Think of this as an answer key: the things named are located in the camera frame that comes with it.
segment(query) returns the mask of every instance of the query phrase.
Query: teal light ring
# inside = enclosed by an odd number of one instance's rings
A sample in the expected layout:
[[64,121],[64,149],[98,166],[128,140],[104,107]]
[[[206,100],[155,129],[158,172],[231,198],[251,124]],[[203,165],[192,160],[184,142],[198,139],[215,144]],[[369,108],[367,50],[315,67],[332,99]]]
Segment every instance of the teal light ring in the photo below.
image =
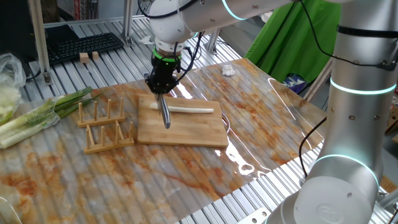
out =
[[242,19],[242,18],[238,17],[237,15],[235,15],[235,14],[231,11],[231,9],[228,7],[228,5],[227,5],[227,3],[226,3],[226,0],[223,0],[223,4],[224,4],[225,9],[231,14],[232,17],[234,17],[235,19],[240,20],[240,21],[246,20],[246,19]]
[[365,167],[368,171],[370,171],[370,173],[372,173],[374,179],[376,180],[377,188],[380,187],[379,181],[377,180],[377,177],[376,177],[376,175],[374,174],[374,172],[373,172],[367,165],[365,165],[363,162],[361,162],[361,161],[359,161],[359,160],[357,160],[357,159],[354,159],[354,158],[352,158],[352,157],[350,157],[350,156],[344,156],[344,155],[338,155],[338,154],[323,156],[323,157],[319,158],[319,159],[315,162],[315,164],[316,164],[318,161],[320,161],[320,160],[322,160],[322,159],[329,158],[329,157],[342,157],[342,158],[345,158],[345,159],[351,159],[352,161],[361,164],[361,165],[362,165],[363,167]]
[[349,88],[345,88],[342,86],[337,85],[331,78],[330,78],[330,83],[336,87],[337,89],[341,90],[341,91],[346,91],[348,93],[354,93],[354,94],[358,94],[358,95],[379,95],[379,94],[385,94],[385,93],[389,93],[392,90],[395,90],[397,85],[395,84],[394,86],[387,88],[385,90],[374,90],[374,91],[364,91],[364,90],[352,90]]

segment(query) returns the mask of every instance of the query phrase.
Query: black keyboard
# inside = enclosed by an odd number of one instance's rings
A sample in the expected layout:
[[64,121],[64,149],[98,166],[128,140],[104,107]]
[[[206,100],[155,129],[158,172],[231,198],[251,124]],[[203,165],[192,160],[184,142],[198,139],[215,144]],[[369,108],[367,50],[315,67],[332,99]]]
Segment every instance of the black keyboard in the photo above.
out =
[[113,33],[99,34],[78,40],[68,40],[47,45],[50,65],[80,58],[80,53],[105,52],[124,46]]

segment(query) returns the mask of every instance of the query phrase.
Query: orange marble pattern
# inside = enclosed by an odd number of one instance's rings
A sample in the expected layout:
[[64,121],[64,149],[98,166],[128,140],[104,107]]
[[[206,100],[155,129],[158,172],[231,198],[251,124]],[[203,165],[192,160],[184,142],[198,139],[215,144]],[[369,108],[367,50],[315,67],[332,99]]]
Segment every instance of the orange marble pattern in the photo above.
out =
[[[56,126],[0,151],[0,213],[8,223],[175,223],[297,157],[305,134],[325,113],[246,59],[230,62],[237,75],[224,77],[222,64],[191,71],[169,93],[216,100],[231,122],[226,149],[135,145],[85,156],[85,130],[73,113]],[[98,100],[106,114],[124,97],[127,122],[137,128],[143,81],[110,86]],[[39,105],[21,105],[17,114]],[[89,118],[93,105],[85,108]],[[106,127],[114,139],[114,126]],[[321,127],[306,150],[318,145]],[[93,128],[94,136],[100,129]]]

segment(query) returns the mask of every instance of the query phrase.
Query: green backdrop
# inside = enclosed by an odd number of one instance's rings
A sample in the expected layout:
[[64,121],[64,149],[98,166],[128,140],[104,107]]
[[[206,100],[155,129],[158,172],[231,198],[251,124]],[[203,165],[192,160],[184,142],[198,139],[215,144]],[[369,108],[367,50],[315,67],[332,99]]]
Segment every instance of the green backdrop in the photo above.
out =
[[[322,0],[306,0],[304,4],[322,49],[331,54],[335,46],[340,5]],[[292,6],[290,16],[271,45]],[[283,82],[290,73],[312,82],[329,60],[328,56],[319,51],[307,16],[299,2],[290,3],[274,11],[245,58],[279,82]]]

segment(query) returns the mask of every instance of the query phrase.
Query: green onion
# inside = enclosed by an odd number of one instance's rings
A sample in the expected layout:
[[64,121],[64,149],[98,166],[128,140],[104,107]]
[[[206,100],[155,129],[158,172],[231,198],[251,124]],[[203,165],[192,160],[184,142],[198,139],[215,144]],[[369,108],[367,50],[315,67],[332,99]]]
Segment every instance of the green onion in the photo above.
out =
[[83,97],[91,93],[92,90],[92,87],[87,87],[76,93],[59,97],[57,102],[48,100],[42,106],[0,126],[0,149],[13,146],[37,134],[56,123],[58,117],[62,119],[68,116],[79,108],[78,102],[81,101],[82,105],[86,106],[104,93],[102,92],[91,99],[83,100]]

